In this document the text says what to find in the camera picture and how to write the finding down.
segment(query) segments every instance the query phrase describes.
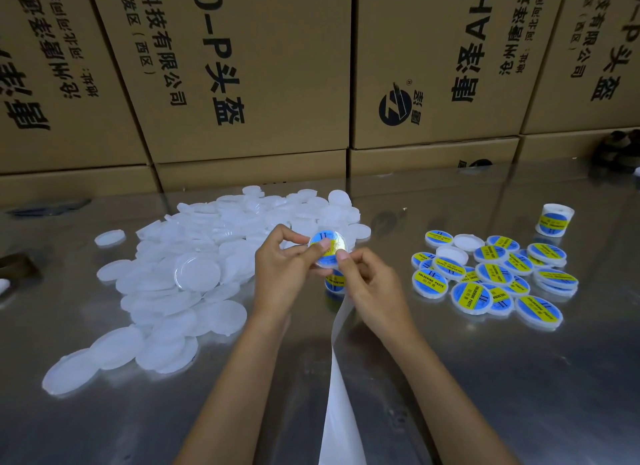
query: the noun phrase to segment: person's left arm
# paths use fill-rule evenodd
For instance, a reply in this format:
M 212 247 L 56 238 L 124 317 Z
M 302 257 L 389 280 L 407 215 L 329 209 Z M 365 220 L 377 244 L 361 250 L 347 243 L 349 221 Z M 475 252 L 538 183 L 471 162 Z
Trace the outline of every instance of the person's left arm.
M 280 249 L 288 240 L 299 246 Z M 255 307 L 174 465 L 250 465 L 289 311 L 328 239 L 278 225 L 255 253 Z M 331 270 L 311 270 L 328 275 Z

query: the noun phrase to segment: reflective surface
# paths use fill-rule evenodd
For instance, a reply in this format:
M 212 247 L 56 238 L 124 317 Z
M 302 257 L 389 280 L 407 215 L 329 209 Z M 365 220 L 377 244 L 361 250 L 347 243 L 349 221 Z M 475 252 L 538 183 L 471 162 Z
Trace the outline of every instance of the reflective surface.
M 366 177 L 347 189 L 368 244 L 405 281 L 413 316 L 428 342 L 524 464 L 631 464 L 640 456 L 640 203 L 632 178 L 588 178 L 579 161 L 437 170 Z M 265 186 L 268 194 L 318 189 L 344 180 Z M 0 219 L 0 254 L 26 251 L 41 276 L 0 302 L 0 463 L 168 464 L 220 373 L 234 338 L 198 338 L 195 362 L 160 377 L 133 364 L 99 374 L 54 398 L 40 387 L 61 356 L 129 324 L 120 295 L 95 272 L 132 258 L 134 231 L 175 211 L 177 202 L 214 200 L 229 190 L 95 200 L 52 218 Z M 542 204 L 576 214 L 558 242 L 578 294 L 558 302 L 555 332 L 458 313 L 447 296 L 413 293 L 410 257 L 424 233 L 442 229 L 521 245 L 539 235 Z M 123 229 L 127 241 L 99 249 L 93 238 Z M 262 424 L 256 463 L 317 463 L 338 302 L 309 281 L 294 307 Z M 239 299 L 251 310 L 252 286 Z M 377 338 L 352 315 L 336 354 L 361 430 L 367 463 L 429 464 L 427 427 L 411 390 Z

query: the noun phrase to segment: pile of labeled lids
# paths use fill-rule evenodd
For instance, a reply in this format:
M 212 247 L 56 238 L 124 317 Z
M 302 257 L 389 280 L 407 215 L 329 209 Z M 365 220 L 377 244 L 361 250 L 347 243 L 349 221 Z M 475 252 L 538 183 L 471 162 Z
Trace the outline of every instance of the pile of labeled lids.
M 573 297 L 578 280 L 564 272 L 566 253 L 547 243 L 532 243 L 525 249 L 505 236 L 486 240 L 470 235 L 431 230 L 424 240 L 435 252 L 417 252 L 411 257 L 415 272 L 413 289 L 422 297 L 440 299 L 451 290 L 455 308 L 468 315 L 488 313 L 508 316 L 512 311 L 525 322 L 540 329 L 554 330 L 563 322 L 562 312 L 548 300 L 533 296 L 540 290 Z M 476 266 L 468 265 L 470 256 Z M 531 277 L 533 287 L 525 279 Z
M 327 199 L 312 189 L 281 197 L 265 196 L 260 186 L 249 186 L 241 195 L 180 203 L 177 210 L 136 232 L 140 243 L 134 259 L 112 261 L 98 270 L 100 281 L 115 283 L 122 294 L 120 307 L 132 324 L 62 357 L 42 381 L 46 392 L 68 393 L 98 370 L 131 361 L 160 374 L 177 372 L 195 358 L 197 337 L 241 330 L 247 313 L 231 298 L 253 277 L 255 251 L 278 224 L 312 242 L 332 238 L 332 247 L 319 262 L 326 267 L 336 266 L 337 249 L 351 251 L 357 239 L 371 235 L 369 227 L 359 224 L 360 211 L 344 191 L 332 191 Z M 114 230 L 97 236 L 95 243 L 111 247 L 125 238 L 122 230 Z M 284 241 L 281 248 L 293 245 Z M 326 284 L 344 291 L 344 277 L 337 271 Z

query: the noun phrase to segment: hand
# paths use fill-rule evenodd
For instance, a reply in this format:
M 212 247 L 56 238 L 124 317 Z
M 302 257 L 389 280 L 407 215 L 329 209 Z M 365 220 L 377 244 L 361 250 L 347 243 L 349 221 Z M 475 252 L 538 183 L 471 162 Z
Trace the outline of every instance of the hand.
M 283 240 L 299 246 L 280 249 Z M 255 311 L 275 318 L 286 318 L 309 273 L 329 276 L 332 270 L 315 263 L 329 248 L 330 240 L 307 247 L 308 236 L 278 225 L 255 252 Z
M 362 320 L 383 343 L 417 332 L 393 268 L 369 248 L 351 254 L 339 249 L 335 256 Z

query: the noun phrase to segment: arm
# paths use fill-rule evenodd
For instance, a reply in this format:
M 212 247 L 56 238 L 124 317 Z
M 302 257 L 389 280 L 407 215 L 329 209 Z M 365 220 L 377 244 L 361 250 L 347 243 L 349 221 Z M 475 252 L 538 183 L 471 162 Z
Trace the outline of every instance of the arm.
M 287 239 L 300 246 L 280 249 Z M 255 309 L 189 432 L 174 465 L 250 465 L 289 310 L 309 267 L 328 240 L 309 238 L 278 225 L 255 255 Z M 314 269 L 327 275 L 331 270 Z
M 409 381 L 444 465 L 519 464 L 416 329 L 396 272 L 367 248 L 336 256 L 362 319 Z

